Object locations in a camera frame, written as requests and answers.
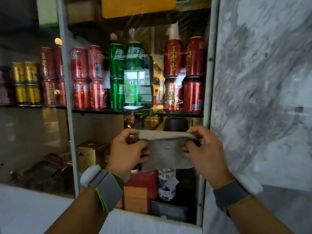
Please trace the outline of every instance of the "forearm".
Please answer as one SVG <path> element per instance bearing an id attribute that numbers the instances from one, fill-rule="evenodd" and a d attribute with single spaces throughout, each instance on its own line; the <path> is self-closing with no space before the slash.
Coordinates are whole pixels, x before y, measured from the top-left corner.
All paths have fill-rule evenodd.
<path id="1" fill-rule="evenodd" d="M 293 233 L 254 197 L 229 206 L 228 212 L 240 234 Z"/>
<path id="2" fill-rule="evenodd" d="M 107 217 L 93 187 L 85 189 L 45 234 L 98 234 Z"/>

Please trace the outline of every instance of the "plastic water bottle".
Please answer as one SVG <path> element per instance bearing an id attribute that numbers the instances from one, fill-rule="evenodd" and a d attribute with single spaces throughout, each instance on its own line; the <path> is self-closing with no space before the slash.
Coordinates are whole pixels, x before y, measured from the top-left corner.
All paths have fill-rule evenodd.
<path id="1" fill-rule="evenodd" d="M 165 183 L 171 178 L 176 177 L 175 169 L 159 169 L 158 170 L 158 195 L 164 201 L 171 201 L 176 195 L 176 189 L 169 189 Z"/>

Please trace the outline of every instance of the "person's left hand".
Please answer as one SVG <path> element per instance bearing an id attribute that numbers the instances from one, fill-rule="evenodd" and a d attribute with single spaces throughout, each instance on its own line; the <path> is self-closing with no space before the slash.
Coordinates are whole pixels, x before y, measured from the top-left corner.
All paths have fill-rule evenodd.
<path id="1" fill-rule="evenodd" d="M 131 176 L 131 170 L 136 164 L 148 160 L 149 150 L 144 149 L 147 145 L 146 140 L 139 140 L 134 144 L 127 144 L 126 139 L 130 135 L 135 135 L 138 130 L 124 129 L 117 135 L 113 141 L 110 159 L 106 166 L 106 170 L 116 176 L 119 176 L 127 182 Z"/>

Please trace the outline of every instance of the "gray cloth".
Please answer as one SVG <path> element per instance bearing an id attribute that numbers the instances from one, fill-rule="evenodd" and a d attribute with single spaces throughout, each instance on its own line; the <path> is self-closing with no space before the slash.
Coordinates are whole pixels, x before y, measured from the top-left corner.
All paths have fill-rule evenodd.
<path id="1" fill-rule="evenodd" d="M 182 146 L 188 140 L 198 141 L 195 135 L 185 132 L 140 130 L 138 139 L 147 140 L 150 149 L 150 158 L 142 164 L 142 171 L 193 167 L 192 161 L 183 155 Z"/>

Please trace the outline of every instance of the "yellow can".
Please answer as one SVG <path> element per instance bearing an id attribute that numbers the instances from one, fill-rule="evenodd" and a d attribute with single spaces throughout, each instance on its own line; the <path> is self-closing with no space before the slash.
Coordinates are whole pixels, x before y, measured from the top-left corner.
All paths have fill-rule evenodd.
<path id="1" fill-rule="evenodd" d="M 18 106 L 27 105 L 26 85 L 16 84 L 15 91 L 16 91 L 16 101 L 17 101 Z"/>
<path id="2" fill-rule="evenodd" d="M 22 84 L 25 81 L 24 65 L 20 62 L 13 62 L 13 77 L 16 84 Z"/>
<path id="3" fill-rule="evenodd" d="M 24 62 L 25 64 L 25 82 L 27 84 L 37 84 L 38 83 L 38 70 L 36 63 L 26 61 Z"/>
<path id="4" fill-rule="evenodd" d="M 41 104 L 38 84 L 26 84 L 26 100 L 30 106 L 38 106 Z"/>

